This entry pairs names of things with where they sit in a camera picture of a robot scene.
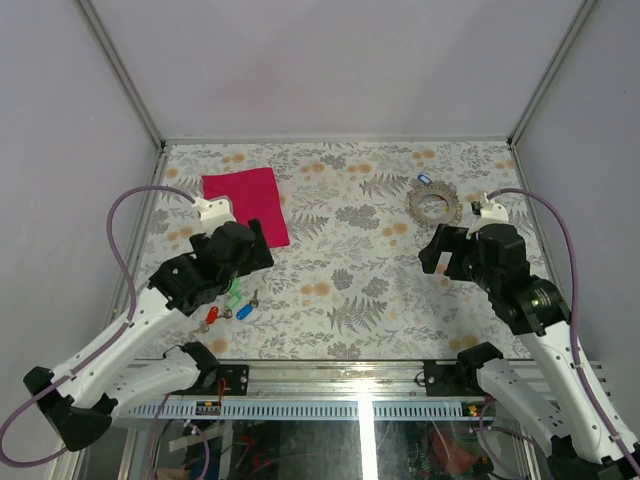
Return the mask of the green tag key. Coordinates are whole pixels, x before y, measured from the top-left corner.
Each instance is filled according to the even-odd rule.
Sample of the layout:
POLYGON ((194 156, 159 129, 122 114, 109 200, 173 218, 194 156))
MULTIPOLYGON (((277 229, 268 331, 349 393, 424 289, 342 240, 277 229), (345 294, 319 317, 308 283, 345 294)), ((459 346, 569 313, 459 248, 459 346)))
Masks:
POLYGON ((233 310, 241 301, 240 279, 236 278, 227 292, 227 300, 225 301, 224 308, 226 310, 233 310))

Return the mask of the blue tag key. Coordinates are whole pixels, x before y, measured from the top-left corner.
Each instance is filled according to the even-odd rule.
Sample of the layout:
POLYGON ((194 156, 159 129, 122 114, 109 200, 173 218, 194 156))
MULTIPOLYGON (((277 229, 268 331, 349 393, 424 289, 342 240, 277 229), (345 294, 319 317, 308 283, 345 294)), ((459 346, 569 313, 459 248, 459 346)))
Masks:
POLYGON ((433 183, 433 181, 431 180, 431 178, 424 174, 424 173, 420 173, 417 175, 417 179, 423 183, 424 185, 431 185, 433 183))
POLYGON ((239 321, 245 320, 255 309, 258 308, 258 306, 258 290, 255 290, 249 301, 236 313, 236 319, 239 321))

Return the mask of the red tag key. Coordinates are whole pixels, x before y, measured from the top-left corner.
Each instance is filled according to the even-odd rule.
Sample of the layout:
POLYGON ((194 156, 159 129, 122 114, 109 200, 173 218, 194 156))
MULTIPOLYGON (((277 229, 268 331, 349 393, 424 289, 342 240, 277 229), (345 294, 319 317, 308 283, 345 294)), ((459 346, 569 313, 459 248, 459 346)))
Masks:
POLYGON ((199 324, 198 332, 207 333, 210 327, 219 319, 229 319, 233 316, 232 310, 228 308, 220 309, 213 306, 206 315, 204 321, 199 324))

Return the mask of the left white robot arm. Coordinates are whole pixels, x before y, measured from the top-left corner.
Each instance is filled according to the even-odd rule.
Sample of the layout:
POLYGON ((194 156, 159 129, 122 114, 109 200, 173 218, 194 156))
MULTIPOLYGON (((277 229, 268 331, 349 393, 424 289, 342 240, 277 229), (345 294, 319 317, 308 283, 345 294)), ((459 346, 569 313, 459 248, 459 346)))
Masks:
POLYGON ((218 386, 219 362, 199 341, 139 370, 129 367, 170 326, 227 293, 234 280, 274 264, 257 219, 228 221, 190 243, 190 252, 165 261, 149 278, 132 314, 123 314, 66 362, 25 375, 27 390, 67 450, 92 445, 116 418, 150 400, 204 395, 218 386))

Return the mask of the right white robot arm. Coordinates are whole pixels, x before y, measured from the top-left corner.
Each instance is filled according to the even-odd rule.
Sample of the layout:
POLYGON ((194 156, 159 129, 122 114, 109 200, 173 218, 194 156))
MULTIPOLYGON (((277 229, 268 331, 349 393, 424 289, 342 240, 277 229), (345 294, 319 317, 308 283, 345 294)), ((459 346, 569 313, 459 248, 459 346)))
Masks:
POLYGON ((489 342, 458 353, 455 363, 430 361, 424 375, 448 394, 483 394, 506 409, 546 457, 556 479, 633 479, 639 475, 639 440, 610 403, 571 339, 570 310, 558 288, 531 274, 524 239, 509 224, 473 233, 441 224, 419 253, 426 274, 442 254, 446 276, 476 284, 496 314, 528 350, 552 397, 519 377, 489 342))

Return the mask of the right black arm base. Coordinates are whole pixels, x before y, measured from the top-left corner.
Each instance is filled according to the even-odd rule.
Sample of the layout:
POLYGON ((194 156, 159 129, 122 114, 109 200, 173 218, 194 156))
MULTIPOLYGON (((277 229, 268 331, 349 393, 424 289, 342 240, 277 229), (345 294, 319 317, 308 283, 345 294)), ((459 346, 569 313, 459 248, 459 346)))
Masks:
POLYGON ((467 352, 460 352, 455 360, 423 360, 422 385, 429 397, 480 396, 476 368, 467 352))

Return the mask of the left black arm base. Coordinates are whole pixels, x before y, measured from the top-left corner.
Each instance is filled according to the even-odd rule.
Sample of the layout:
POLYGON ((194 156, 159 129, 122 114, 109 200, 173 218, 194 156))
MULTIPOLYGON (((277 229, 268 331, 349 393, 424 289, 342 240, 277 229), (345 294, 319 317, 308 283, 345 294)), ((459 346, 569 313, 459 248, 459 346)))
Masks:
POLYGON ((246 364, 221 364, 205 375, 197 391, 222 399, 246 396, 249 373, 250 369, 246 364))

